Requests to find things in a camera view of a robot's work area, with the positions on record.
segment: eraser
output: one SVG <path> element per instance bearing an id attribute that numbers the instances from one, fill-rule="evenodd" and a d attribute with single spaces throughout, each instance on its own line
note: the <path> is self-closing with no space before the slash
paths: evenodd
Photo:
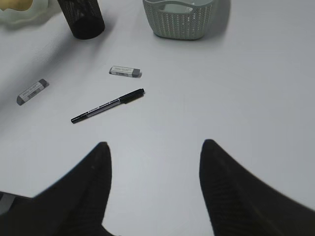
<path id="1" fill-rule="evenodd" d="M 36 82 L 17 97 L 16 99 L 17 104 L 19 104 L 20 106 L 23 105 L 31 98 L 36 96 L 38 93 L 43 91 L 44 88 L 46 88 L 48 85 L 49 83 L 47 83 L 47 81 L 44 79 L 41 79 L 40 81 Z"/>
<path id="2" fill-rule="evenodd" d="M 110 71 L 112 75 L 122 75 L 127 77 L 139 77 L 140 76 L 140 69 L 134 69 L 129 67 L 122 67 L 122 66 L 113 66 Z"/>

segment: barcode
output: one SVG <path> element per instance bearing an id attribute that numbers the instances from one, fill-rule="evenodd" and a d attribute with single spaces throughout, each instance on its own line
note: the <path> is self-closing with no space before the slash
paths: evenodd
<path id="1" fill-rule="evenodd" d="M 29 95 L 28 95 L 28 99 L 31 99 L 32 97 L 34 97 L 36 94 L 38 94 L 40 92 L 40 88 L 36 89 L 34 92 L 31 92 Z"/>
<path id="2" fill-rule="evenodd" d="M 128 74 L 122 73 L 122 72 L 116 72 L 116 73 L 117 73 L 117 75 L 128 75 Z"/>

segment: black pen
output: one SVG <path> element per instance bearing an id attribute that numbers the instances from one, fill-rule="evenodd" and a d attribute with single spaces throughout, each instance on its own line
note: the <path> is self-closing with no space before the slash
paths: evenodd
<path id="1" fill-rule="evenodd" d="M 131 102 L 131 101 L 133 101 L 133 100 L 135 100 L 135 99 L 137 99 L 139 97 L 142 97 L 143 95 L 144 95 L 144 89 L 143 88 L 138 89 L 138 90 L 133 91 L 131 93 L 128 93 L 128 94 L 126 94 L 124 96 L 121 96 L 120 98 L 117 98 L 117 99 L 115 99 L 115 100 L 113 100 L 111 102 L 108 102 L 108 103 L 106 103 L 104 105 L 96 107 L 93 110 L 85 112 L 85 113 L 83 113 L 83 114 L 81 114 L 81 115 L 71 119 L 71 122 L 75 124 L 75 123 L 77 123 L 79 121 L 82 121 L 84 119 L 92 117 L 92 116 L 94 116 L 94 115 L 96 115 L 98 113 L 106 111 L 106 110 L 108 110 L 108 109 L 110 109 L 112 107 L 116 107 L 116 106 L 118 106 L 118 105 L 120 105 L 122 103 L 126 104 L 128 102 Z"/>

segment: plastic basket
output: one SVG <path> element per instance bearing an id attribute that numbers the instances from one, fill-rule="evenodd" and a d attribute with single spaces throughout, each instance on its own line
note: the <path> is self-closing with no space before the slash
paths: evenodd
<path id="1" fill-rule="evenodd" d="M 153 32 L 165 38 L 198 39 L 211 22 L 216 0 L 143 0 Z"/>

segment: black pen holder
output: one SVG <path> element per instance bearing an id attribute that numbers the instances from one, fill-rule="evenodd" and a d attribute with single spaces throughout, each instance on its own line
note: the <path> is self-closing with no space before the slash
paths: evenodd
<path id="1" fill-rule="evenodd" d="M 90 39 L 105 30 L 97 0 L 58 0 L 69 27 L 78 39 Z"/>

